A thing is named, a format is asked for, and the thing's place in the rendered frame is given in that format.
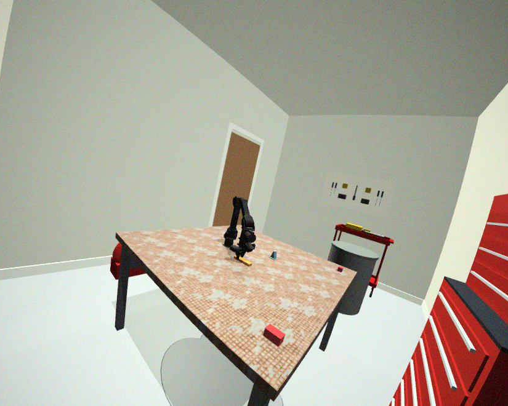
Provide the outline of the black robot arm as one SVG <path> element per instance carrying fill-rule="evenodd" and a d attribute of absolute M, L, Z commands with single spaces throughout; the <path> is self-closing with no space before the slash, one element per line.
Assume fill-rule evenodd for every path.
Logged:
<path fill-rule="evenodd" d="M 254 235 L 254 232 L 253 232 L 253 231 L 255 231 L 255 225 L 254 225 L 254 220 L 253 220 L 252 216 L 250 216 L 250 214 L 249 214 L 248 200 L 244 199 L 243 197 L 235 196 L 233 198 L 233 206 L 234 206 L 234 209 L 233 209 L 232 220 L 231 220 L 230 226 L 227 229 L 227 232 L 224 234 L 225 242 L 223 245 L 229 248 L 231 245 L 233 245 L 233 240 L 236 240 L 237 233 L 238 233 L 238 231 L 236 229 L 236 225 L 238 222 L 238 217 L 239 217 L 239 213 L 240 213 L 240 209 L 241 209 L 243 218 L 241 220 L 242 230 L 241 230 L 240 237 L 245 238 L 248 241 L 247 243 L 243 242 L 241 248 L 243 249 L 243 247 L 244 247 L 244 249 L 247 252 L 252 252 L 255 249 L 256 245 L 250 244 L 250 243 L 255 242 L 256 236 Z"/>

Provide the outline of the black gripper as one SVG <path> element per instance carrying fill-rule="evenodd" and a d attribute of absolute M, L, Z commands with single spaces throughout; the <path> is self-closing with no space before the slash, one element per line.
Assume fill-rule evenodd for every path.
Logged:
<path fill-rule="evenodd" d="M 239 257 L 243 258 L 244 254 L 246 253 L 246 250 L 244 249 L 244 247 L 243 247 L 243 249 L 241 248 L 243 242 L 246 242 L 246 243 L 248 242 L 245 238 L 242 238 L 242 237 L 239 237 L 238 239 L 239 239 L 239 243 L 237 243 L 238 247 L 235 245 L 231 245 L 229 248 L 230 250 L 235 252 L 237 260 L 239 259 Z"/>

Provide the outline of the yellow-orange bar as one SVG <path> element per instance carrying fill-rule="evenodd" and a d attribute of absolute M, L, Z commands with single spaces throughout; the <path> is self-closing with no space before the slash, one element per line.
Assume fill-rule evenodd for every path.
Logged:
<path fill-rule="evenodd" d="M 236 259 L 236 255 L 235 255 L 233 258 L 234 258 L 234 259 Z M 236 260 L 237 260 L 237 259 L 236 259 Z M 244 265 L 246 265 L 246 266 L 248 266 L 248 267 L 249 267 L 249 266 L 252 266 L 252 263 L 251 263 L 251 262 L 249 262 L 248 260 L 245 260 L 245 259 L 244 259 L 244 258 L 242 258 L 242 257 L 239 257 L 238 261 L 239 261 L 239 262 L 241 262 L 241 263 L 243 263 Z"/>

